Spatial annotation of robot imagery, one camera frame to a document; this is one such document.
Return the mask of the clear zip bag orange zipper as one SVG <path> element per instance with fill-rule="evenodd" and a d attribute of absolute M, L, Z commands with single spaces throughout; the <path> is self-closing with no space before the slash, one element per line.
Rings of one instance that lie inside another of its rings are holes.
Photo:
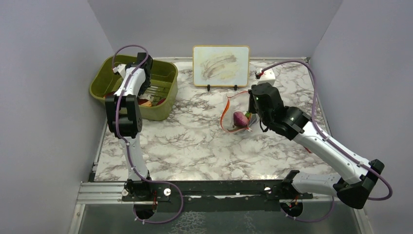
<path fill-rule="evenodd" d="M 249 111 L 248 91 L 226 95 L 224 110 L 220 117 L 220 127 L 227 133 L 251 131 L 252 126 L 258 123 L 258 115 Z"/>

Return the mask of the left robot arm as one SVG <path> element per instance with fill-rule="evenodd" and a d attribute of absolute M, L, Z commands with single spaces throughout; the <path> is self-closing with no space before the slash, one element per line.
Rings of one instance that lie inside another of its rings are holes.
<path fill-rule="evenodd" d="M 119 139 L 128 168 L 122 196 L 130 200 L 150 200 L 153 187 L 143 160 L 140 133 L 143 127 L 138 98 L 150 86 L 152 58 L 148 53 L 138 53 L 136 62 L 118 64 L 113 73 L 122 77 L 120 87 L 105 97 L 109 130 Z"/>

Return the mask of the pink purple toy onion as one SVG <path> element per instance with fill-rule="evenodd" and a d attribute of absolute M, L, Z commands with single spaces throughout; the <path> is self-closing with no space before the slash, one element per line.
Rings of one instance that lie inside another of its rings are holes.
<path fill-rule="evenodd" d="M 248 118 L 243 112 L 236 111 L 233 113 L 233 123 L 236 127 L 246 127 L 248 125 Z"/>

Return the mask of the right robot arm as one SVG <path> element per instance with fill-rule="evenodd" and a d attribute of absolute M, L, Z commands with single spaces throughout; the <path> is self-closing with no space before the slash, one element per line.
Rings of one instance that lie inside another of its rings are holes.
<path fill-rule="evenodd" d="M 248 109 L 259 116 L 263 132 L 270 130 L 300 144 L 336 171 L 316 175 L 292 170 L 282 181 L 282 194 L 286 198 L 306 193 L 329 195 L 351 208 L 362 209 L 385 167 L 383 162 L 355 154 L 321 130 L 303 110 L 285 106 L 271 84 L 252 85 L 248 93 Z"/>

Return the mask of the orange toy carrot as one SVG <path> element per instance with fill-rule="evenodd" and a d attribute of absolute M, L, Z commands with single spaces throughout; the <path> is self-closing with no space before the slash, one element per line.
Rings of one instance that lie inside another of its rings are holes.
<path fill-rule="evenodd" d="M 152 102 L 146 99 L 140 99 L 138 104 L 144 107 L 152 107 Z"/>

